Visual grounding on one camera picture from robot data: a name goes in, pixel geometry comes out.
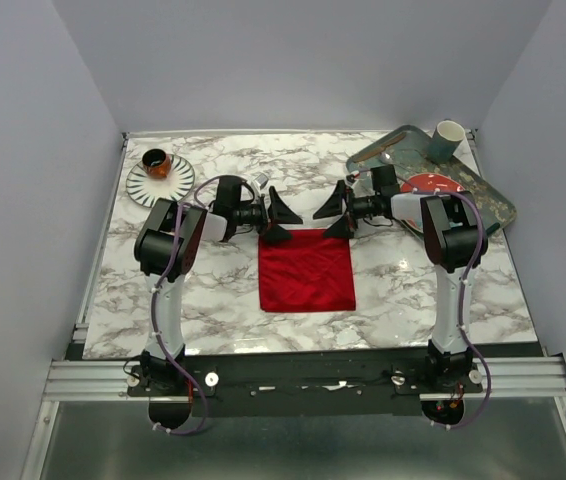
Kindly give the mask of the red cloth napkin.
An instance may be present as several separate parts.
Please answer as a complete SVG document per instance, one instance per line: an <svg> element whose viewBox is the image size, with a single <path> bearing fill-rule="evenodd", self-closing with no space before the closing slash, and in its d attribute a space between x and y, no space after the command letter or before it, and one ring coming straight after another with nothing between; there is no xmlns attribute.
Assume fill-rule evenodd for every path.
<svg viewBox="0 0 566 480"><path fill-rule="evenodd" d="M269 313L323 313L356 309L347 239L319 229L294 230L277 244L258 246L259 301Z"/></svg>

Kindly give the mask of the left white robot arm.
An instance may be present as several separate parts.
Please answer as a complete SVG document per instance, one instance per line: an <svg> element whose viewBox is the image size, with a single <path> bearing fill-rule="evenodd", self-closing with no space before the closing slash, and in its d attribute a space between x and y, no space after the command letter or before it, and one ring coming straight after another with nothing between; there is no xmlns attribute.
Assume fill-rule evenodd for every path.
<svg viewBox="0 0 566 480"><path fill-rule="evenodd" d="M287 225L303 223L273 186L262 193L267 186L263 176L250 181L220 175L204 184L211 183L217 188L208 206L157 200L136 239L134 258L150 291L151 330L136 357L140 365L127 373L133 386L150 381L160 393L172 395L184 385L183 289L203 240L227 242L246 226L274 245L292 238Z"/></svg>

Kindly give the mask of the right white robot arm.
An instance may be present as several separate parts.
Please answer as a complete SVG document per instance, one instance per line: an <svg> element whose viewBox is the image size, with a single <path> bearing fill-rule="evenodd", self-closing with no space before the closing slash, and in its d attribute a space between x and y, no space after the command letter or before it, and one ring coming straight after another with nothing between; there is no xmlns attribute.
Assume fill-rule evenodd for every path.
<svg viewBox="0 0 566 480"><path fill-rule="evenodd" d="M358 197L351 182L337 182L313 218L334 217L326 238L351 239L360 220L382 216L393 221L421 224L426 255L436 273L435 325L428 341L423 379L432 390L443 392L469 374L475 348L469 339L471 290L481 257L488 247L480 212L468 191L442 192L405 182L392 165L370 170L373 193Z"/></svg>

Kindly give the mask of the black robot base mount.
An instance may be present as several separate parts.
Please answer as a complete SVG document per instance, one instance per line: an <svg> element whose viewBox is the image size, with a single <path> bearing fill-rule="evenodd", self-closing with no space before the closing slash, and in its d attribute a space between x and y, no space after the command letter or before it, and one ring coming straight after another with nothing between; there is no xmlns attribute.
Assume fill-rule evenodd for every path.
<svg viewBox="0 0 566 480"><path fill-rule="evenodd" d="M384 348L228 355L147 351L124 365L127 393L156 429L188 433L211 419L392 414L462 423L464 401L490 383L472 352Z"/></svg>

